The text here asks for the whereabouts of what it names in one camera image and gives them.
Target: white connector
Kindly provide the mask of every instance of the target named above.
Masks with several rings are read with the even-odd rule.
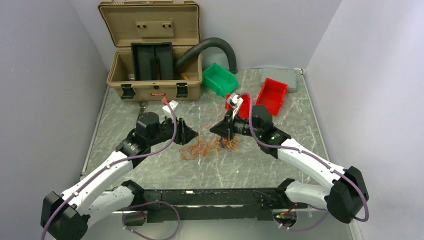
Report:
[[[171,106],[173,112],[175,113],[175,118],[177,118],[177,116],[178,116],[178,102],[172,100],[172,101],[169,102],[169,105]],[[170,108],[167,105],[163,106],[162,110],[163,110],[163,113],[165,113],[165,116],[167,118],[172,119],[172,114],[171,114]]]
[[[232,119],[237,115],[239,112],[240,107],[243,104],[243,98],[238,98],[239,95],[235,93],[231,93],[231,95],[227,98],[226,102],[234,109],[232,111]]]

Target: gray box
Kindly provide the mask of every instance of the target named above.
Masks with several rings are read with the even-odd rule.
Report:
[[[260,78],[261,86],[264,84],[265,79],[284,83],[288,85],[287,91],[289,93],[296,92],[298,89],[298,79],[301,77],[301,71],[297,69],[286,69],[278,67],[264,67],[262,68],[262,76]]]

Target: small red part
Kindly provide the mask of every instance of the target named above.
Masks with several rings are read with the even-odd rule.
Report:
[[[231,93],[225,94],[225,100],[227,100],[230,97]],[[250,105],[250,97],[249,95],[243,95],[241,96],[243,99],[243,103],[241,104],[240,109],[238,110],[238,116],[243,119],[247,119],[249,117],[249,105]],[[231,106],[228,104],[227,101],[225,101],[225,110],[230,110]]]
[[[264,105],[268,112],[277,116],[283,105],[288,85],[271,78],[266,78],[257,96],[256,105]]]
[[[164,97],[162,98],[163,100],[165,100],[167,103],[170,103],[170,101],[168,100],[168,98]]]

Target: sticker label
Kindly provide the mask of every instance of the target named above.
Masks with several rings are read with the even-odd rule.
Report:
[[[150,96],[165,96],[166,93],[164,92],[152,92],[150,93]]]

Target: red wire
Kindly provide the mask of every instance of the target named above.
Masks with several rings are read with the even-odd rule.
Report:
[[[141,207],[140,214],[143,214],[143,211],[144,211],[144,209],[145,209],[145,206],[146,206],[146,205],[144,205],[144,206],[142,206],[142,207]]]
[[[295,208],[295,204],[293,203],[288,211],[283,211],[280,215],[287,215]]]

